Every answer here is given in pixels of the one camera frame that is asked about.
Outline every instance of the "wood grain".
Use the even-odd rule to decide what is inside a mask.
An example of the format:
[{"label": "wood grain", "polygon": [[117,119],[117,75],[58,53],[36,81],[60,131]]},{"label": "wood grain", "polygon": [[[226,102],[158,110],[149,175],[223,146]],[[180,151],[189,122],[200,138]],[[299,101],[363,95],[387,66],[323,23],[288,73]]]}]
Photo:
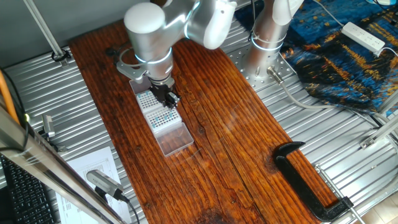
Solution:
[{"label": "wood grain", "polygon": [[[164,157],[128,79],[104,54],[125,41],[117,22],[70,48],[149,223],[320,223],[272,161],[290,138],[220,49],[173,47],[178,112],[195,143]],[[336,200],[301,152],[289,159],[324,205]]]}]

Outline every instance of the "keyboard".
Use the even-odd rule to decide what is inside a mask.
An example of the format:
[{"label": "keyboard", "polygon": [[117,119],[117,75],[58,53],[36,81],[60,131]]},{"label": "keyboard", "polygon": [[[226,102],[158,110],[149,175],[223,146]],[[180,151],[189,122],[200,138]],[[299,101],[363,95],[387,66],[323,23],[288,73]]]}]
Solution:
[{"label": "keyboard", "polygon": [[44,184],[3,155],[0,160],[15,213],[15,223],[55,223]]}]

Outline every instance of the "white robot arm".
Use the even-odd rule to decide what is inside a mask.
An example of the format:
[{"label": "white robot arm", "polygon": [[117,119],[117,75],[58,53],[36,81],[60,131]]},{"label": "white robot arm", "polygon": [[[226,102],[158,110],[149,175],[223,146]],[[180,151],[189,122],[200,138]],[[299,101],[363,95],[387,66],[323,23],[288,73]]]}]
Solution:
[{"label": "white robot arm", "polygon": [[[275,65],[292,15],[303,0],[264,0],[256,19],[246,66],[253,72]],[[150,90],[165,106],[176,107],[172,46],[188,38],[208,49],[218,48],[228,35],[236,2],[229,0],[169,0],[160,6],[145,2],[130,8],[124,24],[138,61],[152,86]],[[118,69],[122,72],[122,62]],[[133,77],[137,82],[143,74]]]}]

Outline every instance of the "blue patterned cloth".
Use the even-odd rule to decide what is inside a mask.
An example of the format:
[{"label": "blue patterned cloth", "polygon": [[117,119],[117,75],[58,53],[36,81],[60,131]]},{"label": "blue patterned cloth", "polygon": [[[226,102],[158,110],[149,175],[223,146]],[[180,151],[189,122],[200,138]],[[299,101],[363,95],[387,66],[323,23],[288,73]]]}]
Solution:
[{"label": "blue patterned cloth", "polygon": [[[390,24],[395,6],[386,12],[365,0],[322,0],[342,23],[352,22],[398,49],[398,28]],[[257,3],[260,11],[263,3]],[[248,30],[251,7],[235,14]],[[398,58],[383,51],[376,58],[347,38],[341,26],[318,4],[305,0],[290,25],[282,55],[293,66],[308,93],[329,105],[373,114],[398,88]],[[397,105],[387,115],[398,108]]]}]

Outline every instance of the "wooden board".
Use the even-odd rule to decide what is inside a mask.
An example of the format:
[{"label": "wooden board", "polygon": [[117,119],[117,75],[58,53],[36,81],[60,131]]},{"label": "wooden board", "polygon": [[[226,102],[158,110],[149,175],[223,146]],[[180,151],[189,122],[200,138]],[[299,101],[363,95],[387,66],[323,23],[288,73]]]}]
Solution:
[{"label": "wooden board", "polygon": [[[272,161],[290,138],[222,50],[173,47],[178,112],[195,143],[164,157],[128,78],[104,54],[125,41],[117,22],[70,48],[149,223],[320,223]],[[324,205],[336,200],[301,152],[289,159]]]}]

